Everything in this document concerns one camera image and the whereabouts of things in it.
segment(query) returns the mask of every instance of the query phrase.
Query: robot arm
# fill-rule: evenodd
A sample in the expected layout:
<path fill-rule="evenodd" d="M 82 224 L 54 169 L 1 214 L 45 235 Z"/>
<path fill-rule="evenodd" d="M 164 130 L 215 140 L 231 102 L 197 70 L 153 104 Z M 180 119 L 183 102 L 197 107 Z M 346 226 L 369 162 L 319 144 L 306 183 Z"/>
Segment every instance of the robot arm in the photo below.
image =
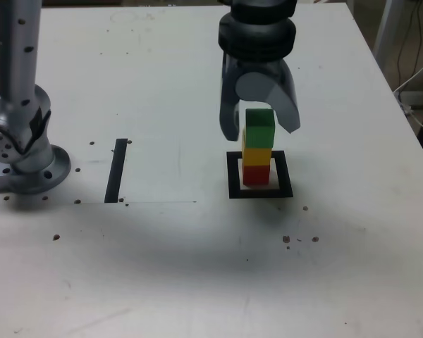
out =
<path fill-rule="evenodd" d="M 221 0 L 231 6 L 219 24 L 220 122 L 228 140 L 238 139 L 240 100 L 270 104 L 288 132 L 300 127 L 293 79 L 283 61 L 295 40 L 288 18 L 296 1 Z M 0 192 L 44 192 L 71 170 L 68 154 L 47 138 L 50 99 L 35 84 L 41 7 L 42 0 L 0 1 Z"/>
<path fill-rule="evenodd" d="M 296 29 L 288 19 L 297 0 L 221 0 L 231 6 L 219 23 L 224 51 L 220 123 L 224 136 L 238 140 L 238 104 L 269 104 L 288 132 L 300 127 L 295 85 L 283 58 L 293 49 Z"/>
<path fill-rule="evenodd" d="M 47 138 L 50 99 L 35 84 L 42 0 L 0 1 L 0 192 L 34 194 L 71 169 Z"/>

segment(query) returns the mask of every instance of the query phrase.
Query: floor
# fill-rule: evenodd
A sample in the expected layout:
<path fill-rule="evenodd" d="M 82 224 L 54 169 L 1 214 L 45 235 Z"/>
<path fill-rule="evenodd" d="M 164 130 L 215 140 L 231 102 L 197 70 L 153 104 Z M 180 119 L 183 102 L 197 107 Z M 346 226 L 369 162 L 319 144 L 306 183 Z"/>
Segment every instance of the floor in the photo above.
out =
<path fill-rule="evenodd" d="M 216 4 L 216 0 L 124 0 L 124 6 L 168 6 L 169 4 L 175 4 L 176 6 L 188 6 L 188 5 L 213 5 Z M 356 0 L 355 2 L 355 19 L 360 27 L 367 44 L 372 48 L 376 39 L 379 23 L 381 21 L 385 0 Z M 392 89 L 398 86 L 398 70 L 397 70 L 397 57 L 400 50 L 401 42 L 409 23 L 409 16 L 414 3 L 407 1 L 405 10 L 403 11 L 402 25 L 397 34 L 395 46 L 391 52 L 390 59 L 384 71 L 386 79 Z M 422 19 L 422 33 L 423 33 L 423 6 L 421 10 Z M 418 26 L 415 24 L 412 26 L 410 38 L 405 45 L 403 56 L 401 59 L 401 71 L 403 74 L 403 81 L 406 77 L 409 77 L 412 73 L 413 65 L 415 62 L 417 47 L 418 47 Z M 423 44 L 422 51 L 419 58 L 419 67 L 423 64 Z M 408 90 L 423 90 L 423 73 L 412 82 Z M 423 112 L 418 113 L 420 118 L 423 118 Z M 412 122 L 412 126 L 417 129 L 417 125 Z"/>

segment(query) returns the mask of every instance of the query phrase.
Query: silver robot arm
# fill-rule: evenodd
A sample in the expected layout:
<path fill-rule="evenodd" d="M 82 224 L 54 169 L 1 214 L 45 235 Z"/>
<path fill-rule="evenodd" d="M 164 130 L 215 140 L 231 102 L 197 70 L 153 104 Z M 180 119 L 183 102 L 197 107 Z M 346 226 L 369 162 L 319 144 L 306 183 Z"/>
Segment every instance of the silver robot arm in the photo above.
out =
<path fill-rule="evenodd" d="M 68 154 L 47 138 L 50 98 L 35 84 L 41 7 L 0 1 L 0 192 L 44 192 L 71 170 Z"/>

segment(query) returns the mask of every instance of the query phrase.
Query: yellow block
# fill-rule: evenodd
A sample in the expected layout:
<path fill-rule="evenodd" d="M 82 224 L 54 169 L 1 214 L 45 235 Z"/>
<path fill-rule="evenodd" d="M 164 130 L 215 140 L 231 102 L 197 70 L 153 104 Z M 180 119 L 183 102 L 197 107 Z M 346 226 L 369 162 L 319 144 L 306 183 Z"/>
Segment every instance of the yellow block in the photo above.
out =
<path fill-rule="evenodd" d="M 243 166 L 270 165 L 271 148 L 246 148 L 246 130 L 243 130 Z"/>

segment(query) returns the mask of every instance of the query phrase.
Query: green block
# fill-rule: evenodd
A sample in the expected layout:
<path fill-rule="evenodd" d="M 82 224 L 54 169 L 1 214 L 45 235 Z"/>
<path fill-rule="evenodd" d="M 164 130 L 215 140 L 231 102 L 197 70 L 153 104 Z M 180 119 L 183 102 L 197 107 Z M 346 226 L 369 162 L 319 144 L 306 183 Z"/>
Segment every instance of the green block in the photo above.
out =
<path fill-rule="evenodd" d="M 272 109 L 246 109 L 246 148 L 273 148 L 275 129 Z"/>

